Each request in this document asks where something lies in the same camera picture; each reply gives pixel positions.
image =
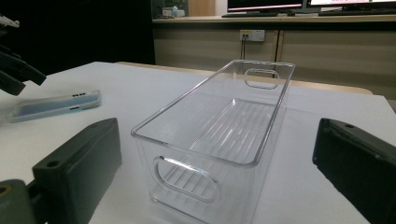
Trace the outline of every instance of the monitor screen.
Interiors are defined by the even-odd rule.
[[[270,11],[301,8],[303,0],[227,0],[227,12]]]
[[[395,7],[396,0],[308,0],[308,7]]]

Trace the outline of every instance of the container rim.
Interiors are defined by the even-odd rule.
[[[194,86],[193,88],[191,88],[189,91],[186,91],[185,93],[183,93],[182,95],[180,95],[179,97],[177,97],[174,101],[172,101],[171,103],[169,103],[169,104],[166,105],[165,107],[161,108],[160,110],[158,110],[157,112],[155,112],[154,114],[152,114],[151,116],[149,116],[147,119],[144,119],[144,120],[141,121],[139,124],[137,124],[136,126],[134,126],[134,127],[132,128],[132,130],[131,130],[131,136],[132,136],[132,137],[138,137],[138,138],[145,139],[145,140],[149,140],[150,142],[154,142],[154,143],[157,143],[157,144],[160,144],[160,145],[166,144],[166,145],[170,146],[171,148],[179,149],[179,148],[177,148],[177,147],[175,147],[175,146],[171,146],[171,145],[169,145],[169,144],[167,144],[167,143],[165,143],[165,142],[162,142],[162,141],[159,141],[159,140],[156,140],[156,139],[147,137],[147,136],[145,136],[145,135],[141,135],[141,134],[138,133],[138,131],[139,131],[141,128],[143,128],[145,125],[147,125],[148,123],[150,123],[152,120],[154,120],[154,119],[156,119],[157,117],[159,117],[162,113],[164,113],[166,110],[168,110],[169,108],[171,108],[173,105],[175,105],[175,104],[177,104],[178,102],[180,102],[183,98],[185,98],[186,96],[188,96],[191,92],[195,91],[197,88],[199,88],[200,86],[204,85],[207,81],[209,81],[209,80],[212,79],[213,77],[216,77],[218,74],[222,73],[224,70],[226,70],[227,68],[229,68],[230,66],[232,66],[234,63],[257,63],[257,64],[266,64],[266,65],[268,65],[268,64],[271,65],[271,64],[272,64],[272,65],[283,65],[283,66],[289,66],[289,67],[291,67],[291,71],[290,71],[290,73],[288,74],[288,78],[285,79],[286,81],[285,81],[285,84],[284,84],[284,86],[283,86],[283,88],[282,88],[282,91],[281,91],[281,93],[280,93],[280,95],[279,95],[279,98],[278,98],[278,100],[277,100],[277,102],[276,102],[276,106],[275,106],[275,109],[274,109],[274,113],[272,114],[272,116],[271,116],[271,118],[270,118],[269,124],[268,124],[268,126],[267,126],[267,130],[265,131],[265,135],[264,135],[263,139],[261,140],[261,142],[260,142],[260,144],[259,144],[258,151],[257,151],[257,153],[256,153],[256,155],[255,155],[253,161],[248,162],[248,163],[238,163],[238,162],[235,162],[235,161],[224,160],[224,159],[222,159],[222,158],[216,158],[216,160],[229,162],[229,163],[232,163],[233,165],[237,165],[237,166],[254,166],[254,165],[258,164],[259,161],[260,161],[260,158],[262,157],[262,153],[263,153],[263,150],[264,150],[265,145],[266,145],[266,143],[267,143],[267,140],[268,140],[268,138],[269,138],[269,134],[270,134],[270,132],[271,132],[273,126],[274,126],[277,112],[279,111],[279,108],[280,108],[280,106],[281,106],[281,104],[282,104],[282,102],[283,102],[283,100],[284,100],[284,95],[285,95],[285,93],[286,93],[286,90],[287,90],[287,88],[288,88],[288,86],[289,86],[289,84],[290,84],[291,76],[292,76],[293,71],[294,71],[294,68],[295,68],[295,64],[293,64],[293,63],[276,63],[276,62],[262,62],[262,61],[251,61],[251,60],[232,60],[232,61],[230,61],[229,63],[227,63],[225,66],[223,66],[222,68],[220,68],[220,70],[218,70],[217,72],[215,72],[213,75],[211,75],[210,77],[204,79],[203,81],[201,81],[200,83],[198,83],[196,86]],[[210,156],[208,156],[208,155],[206,155],[206,154],[199,153],[199,155],[204,155],[205,157],[211,158]]]

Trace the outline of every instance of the wall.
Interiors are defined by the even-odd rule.
[[[227,14],[227,0],[216,0],[216,16]]]
[[[275,32],[266,31],[264,42],[246,44],[250,60],[272,61]],[[217,71],[240,58],[239,30],[154,30],[156,64]]]
[[[246,59],[274,61],[276,32],[248,43]],[[154,30],[156,64],[219,70],[239,59],[239,30]],[[285,31],[278,61],[295,63],[294,80],[360,87],[396,99],[395,32]]]

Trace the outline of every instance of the desk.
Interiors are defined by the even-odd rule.
[[[266,30],[352,30],[394,31],[396,15],[222,18],[221,16],[181,17],[153,20],[154,28],[266,29]]]
[[[33,180],[31,167],[98,120],[117,118],[123,165],[91,223],[193,223],[149,201],[132,128],[207,76],[114,63],[90,63],[0,92],[0,179]],[[99,107],[21,123],[3,121],[17,102],[99,89]],[[320,118],[354,124],[396,145],[396,116],[383,96],[291,86],[288,110],[253,223],[368,223],[311,161]]]

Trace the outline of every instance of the keyboard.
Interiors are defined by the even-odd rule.
[[[367,10],[335,10],[321,11],[318,16],[364,16],[364,15],[389,15],[396,14],[396,8],[367,9]]]
[[[244,17],[277,17],[277,12],[263,12],[263,13],[231,13],[222,15],[222,18],[244,18]]]

